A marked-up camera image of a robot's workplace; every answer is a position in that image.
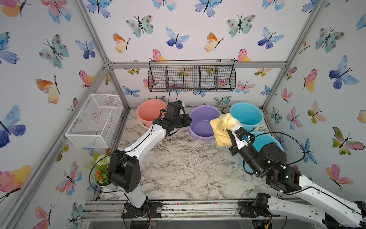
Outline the purple plastic bucket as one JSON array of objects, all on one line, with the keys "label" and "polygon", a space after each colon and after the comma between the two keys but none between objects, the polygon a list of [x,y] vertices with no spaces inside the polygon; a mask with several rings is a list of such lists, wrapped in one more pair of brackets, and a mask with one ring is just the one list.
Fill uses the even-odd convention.
[{"label": "purple plastic bucket", "polygon": [[214,132],[210,121],[219,118],[221,114],[221,111],[214,106],[196,107],[189,114],[192,120],[188,128],[189,135],[196,140],[211,141],[214,139]]}]

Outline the pink plastic bucket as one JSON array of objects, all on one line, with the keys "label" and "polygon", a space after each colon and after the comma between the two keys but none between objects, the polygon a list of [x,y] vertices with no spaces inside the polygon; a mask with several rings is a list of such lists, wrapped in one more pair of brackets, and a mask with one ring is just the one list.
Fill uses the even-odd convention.
[{"label": "pink plastic bucket", "polygon": [[167,103],[158,99],[141,103],[136,111],[140,125],[144,128],[149,128],[153,124],[153,121],[159,117],[160,111],[165,110],[166,107]]}]

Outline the teal bucket with sticker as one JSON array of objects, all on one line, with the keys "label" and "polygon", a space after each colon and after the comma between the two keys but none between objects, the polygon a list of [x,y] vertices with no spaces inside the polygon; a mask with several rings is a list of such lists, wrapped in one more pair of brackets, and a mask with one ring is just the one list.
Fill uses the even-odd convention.
[{"label": "teal bucket with sticker", "polygon": [[230,114],[237,119],[248,132],[259,127],[264,121],[263,112],[255,105],[245,102],[231,106]]}]

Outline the cream yellow microfibre cloth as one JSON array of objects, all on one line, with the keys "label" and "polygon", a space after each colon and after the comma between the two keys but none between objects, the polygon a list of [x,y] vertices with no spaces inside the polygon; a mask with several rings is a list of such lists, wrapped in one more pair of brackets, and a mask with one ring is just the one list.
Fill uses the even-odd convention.
[{"label": "cream yellow microfibre cloth", "polygon": [[231,130],[237,125],[242,127],[242,124],[230,113],[221,114],[218,118],[211,120],[210,125],[212,127],[217,145],[219,147],[225,146],[226,148],[230,148],[233,145],[228,130]]}]

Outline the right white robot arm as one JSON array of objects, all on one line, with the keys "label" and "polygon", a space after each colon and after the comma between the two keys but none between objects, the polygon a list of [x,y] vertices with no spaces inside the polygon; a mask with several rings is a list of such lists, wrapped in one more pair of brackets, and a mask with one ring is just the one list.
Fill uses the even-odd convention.
[{"label": "right white robot arm", "polygon": [[228,130],[232,155],[239,154],[256,177],[284,195],[306,201],[291,202],[266,193],[258,193],[252,213],[264,217],[285,216],[317,225],[324,229],[364,229],[366,204],[347,201],[315,184],[287,163],[287,153],[276,143],[268,143],[259,151],[253,146],[256,136],[240,125]]}]

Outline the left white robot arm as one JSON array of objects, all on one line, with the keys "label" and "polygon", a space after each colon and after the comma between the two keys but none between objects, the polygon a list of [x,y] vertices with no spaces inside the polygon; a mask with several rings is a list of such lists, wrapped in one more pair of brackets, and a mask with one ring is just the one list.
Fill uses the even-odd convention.
[{"label": "left white robot arm", "polygon": [[108,179],[124,192],[131,206],[142,209],[148,202],[139,187],[143,159],[161,140],[175,134],[180,128],[188,127],[191,121],[182,101],[170,102],[142,137],[123,151],[111,153]]}]

